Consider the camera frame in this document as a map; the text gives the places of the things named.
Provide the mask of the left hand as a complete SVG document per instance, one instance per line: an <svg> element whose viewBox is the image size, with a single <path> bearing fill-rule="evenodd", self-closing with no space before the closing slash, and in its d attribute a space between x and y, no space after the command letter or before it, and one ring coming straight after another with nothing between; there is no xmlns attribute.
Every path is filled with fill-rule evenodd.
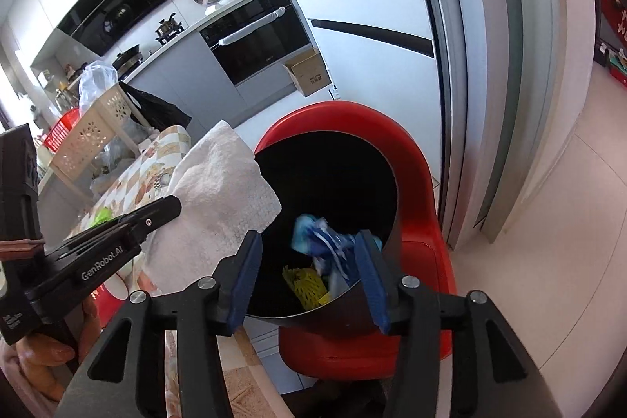
<svg viewBox="0 0 627 418"><path fill-rule="evenodd" d="M82 311L78 350L45 334L24 336L14 346L1 341L2 373L34 417L51 417L64 396L67 384L57 379L53 368L75 358L82 363L100 336L101 322L91 295L83 301Z"/></svg>

